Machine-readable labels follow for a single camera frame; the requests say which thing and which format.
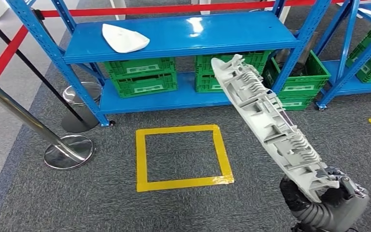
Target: floor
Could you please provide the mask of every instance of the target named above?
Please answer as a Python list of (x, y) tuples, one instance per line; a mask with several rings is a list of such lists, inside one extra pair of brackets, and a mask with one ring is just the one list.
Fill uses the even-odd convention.
[[(78, 8), (107, 7), (107, 4), (107, 1), (81, 0)], [(128, 6), (146, 4), (157, 3), (128, 2)], [(327, 25), (335, 8), (330, 7), (319, 31)], [(298, 29), (309, 8), (291, 10), (286, 24)], [(13, 17), (10, 12), (5, 16)], [(65, 45), (68, 34), (61, 40), (63, 24), (48, 23), (59, 33), (56, 40)], [(8, 26), (7, 33), (13, 29), (13, 34), (14, 28), (18, 26)], [(368, 23), (359, 20), (352, 46), (369, 29)], [(322, 59), (338, 57), (341, 33), (328, 45), (329, 52), (323, 53)], [(49, 67), (46, 56), (38, 54), (41, 51), (35, 49), (37, 45), (30, 46), (35, 42), (28, 39), (22, 51), (34, 63), (43, 60), (36, 65), (57, 89), (66, 87), (57, 70)], [(181, 71), (192, 69), (190, 58), (180, 58), (177, 63)], [(0, 85), (56, 134), (65, 135), (60, 120), (66, 110), (46, 88), (40, 87), (32, 73), (26, 68), (17, 69), (21, 66), (21, 61), (14, 59), (1, 77)], [(91, 79), (78, 68), (76, 71), (82, 80)], [(24, 78), (28, 85), (20, 87), (22, 82), (18, 77)], [(323, 112), (310, 107), (289, 115), (325, 162), (342, 168), (371, 195), (371, 124), (368, 122), (371, 94), (336, 98)], [(264, 154), (231, 106), (122, 114), (110, 119), (118, 122), (117, 126), (97, 127), (82, 133), (97, 147), (93, 160), (79, 169), (59, 172), (43, 165), (41, 154), (47, 144), (0, 109), (0, 231), (287, 232), (294, 224), (278, 189), (281, 170)], [(202, 124), (220, 127), (235, 183), (137, 193), (135, 130)], [(146, 144), (149, 181), (219, 175), (213, 142), (207, 132), (151, 135), (146, 137)], [(356, 227), (361, 232), (371, 232), (371, 204)]]

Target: chrome pole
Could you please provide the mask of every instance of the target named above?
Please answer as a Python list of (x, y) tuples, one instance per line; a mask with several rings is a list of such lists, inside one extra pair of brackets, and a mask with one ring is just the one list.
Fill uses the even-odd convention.
[(94, 153), (93, 142), (82, 135), (59, 138), (29, 111), (0, 88), (0, 106), (27, 124), (51, 145), (46, 149), (44, 162), (52, 168), (68, 170), (88, 161)]

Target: shelf upright post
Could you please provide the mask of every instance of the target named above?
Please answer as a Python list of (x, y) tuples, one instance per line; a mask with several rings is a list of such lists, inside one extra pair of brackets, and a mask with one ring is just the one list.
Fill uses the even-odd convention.
[[(347, 29), (347, 31), (350, 31), (349, 34), (351, 34), (352, 28)], [(338, 76), (339, 80), (337, 80), (335, 83), (331, 83), (332, 87), (327, 91), (322, 99), (318, 102), (316, 102), (316, 105), (320, 110), (323, 110), (326, 108), (326, 105), (335, 97), (337, 96), (338, 91), (341, 90), (341, 88), (353, 77), (356, 75), (356, 73), (362, 68), (362, 66), (371, 58), (371, 43), (369, 46), (360, 54), (359, 58), (355, 60), (355, 62), (351, 65), (351, 67), (348, 69), (347, 72), (345, 72), (342, 76)], [(341, 62), (346, 62), (346, 58), (342, 58)]]
[[(70, 34), (73, 34), (75, 28), (76, 28), (76, 23), (71, 16), (69, 9), (67, 8), (65, 2), (63, 0), (52, 0), (52, 3), (56, 7), (56, 10), (59, 12), (60, 17), (62, 18), (63, 22), (65, 23), (67, 29), (69, 30)], [(96, 63), (89, 63), (90, 67), (92, 70), (98, 74), (95, 77), (97, 77), (99, 84), (101, 86), (104, 86), (104, 81), (105, 78), (103, 74), (100, 71), (99, 66)]]
[(59, 71), (64, 75), (66, 80), (73, 86), (75, 92), (84, 101), (93, 115), (99, 120), (101, 126), (110, 125), (106, 116), (100, 112), (99, 106), (92, 99), (88, 91), (82, 86), (79, 78), (77, 78), (70, 65), (63, 60), (62, 53), (58, 49), (57, 44), (52, 40), (50, 35), (45, 31), (38, 18), (31, 11), (30, 7), (24, 0), (6, 0), (15, 14), (19, 17), (25, 27), (29, 30), (38, 44), (46, 52), (52, 62), (56, 65)]
[(315, 45), (313, 49), (314, 53), (319, 56), (321, 52), (325, 49), (325, 46), (328, 44), (329, 40), (332, 38), (333, 33), (336, 28), (341, 24), (341, 22), (349, 15), (351, 3), (350, 0), (343, 2), (339, 11), (335, 14), (332, 21), (330, 22), (328, 28), (325, 30), (319, 42)]
[(345, 71), (345, 63), (348, 57), (349, 45), (351, 44), (351, 40), (352, 40), (352, 31), (353, 31), (353, 28), (355, 27), (358, 8), (359, 8), (359, 0), (351, 0), (352, 10), (350, 11), (350, 17), (348, 20), (348, 24), (346, 25), (346, 34), (345, 34), (345, 38), (343, 40), (343, 45), (342, 45), (341, 61), (339, 62), (339, 68), (338, 68), (338, 73), (336, 74), (336, 78), (342, 77), (343, 72)]
[(274, 6), (272, 7), (272, 12), (279, 18), (282, 9), (284, 8), (285, 0), (275, 0)]
[(298, 46), (291, 48), (291, 52), (285, 61), (281, 73), (278, 75), (275, 83), (272, 86), (274, 92), (278, 93), (279, 91), (281, 91), (286, 79), (291, 74), (292, 69), (294, 68), (303, 50), (314, 34), (316, 27), (318, 26), (323, 15), (328, 9), (329, 4), (330, 0), (317, 0), (316, 3), (312, 6), (311, 12), (303, 23), (302, 28), (296, 35), (297, 39), (301, 41), (301, 43), (299, 43)]

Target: white plastic part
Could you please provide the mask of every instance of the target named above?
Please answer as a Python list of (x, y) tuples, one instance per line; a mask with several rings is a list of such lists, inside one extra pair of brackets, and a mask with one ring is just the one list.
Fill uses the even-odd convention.
[(103, 24), (101, 29), (104, 39), (118, 53), (129, 53), (145, 48), (150, 39), (144, 35), (121, 28), (118, 26)]
[(215, 77), (238, 113), (243, 117), (268, 154), (311, 201), (321, 202), (316, 191), (339, 188), (325, 169), (319, 154), (293, 125), (275, 93), (241, 55), (225, 63), (213, 58)]

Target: black pole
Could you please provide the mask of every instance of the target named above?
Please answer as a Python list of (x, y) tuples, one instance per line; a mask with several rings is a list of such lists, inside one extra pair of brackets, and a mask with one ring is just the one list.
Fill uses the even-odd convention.
[[(8, 36), (3, 33), (3, 31), (0, 29), (0, 38), (6, 43), (9, 44), (11, 40), (8, 38)], [(19, 58), (32, 70), (35, 75), (38, 76), (38, 78), (52, 91), (52, 93), (59, 99), (60, 102), (62, 102), (63, 105), (65, 105), (66, 108), (81, 122), (84, 122), (83, 118), (80, 117), (80, 115), (63, 99), (63, 97), (57, 92), (57, 90), (46, 80), (46, 78), (42, 75), (42, 73), (26, 58), (25, 55), (19, 49), (16, 50), (16, 54), (19, 56)]]

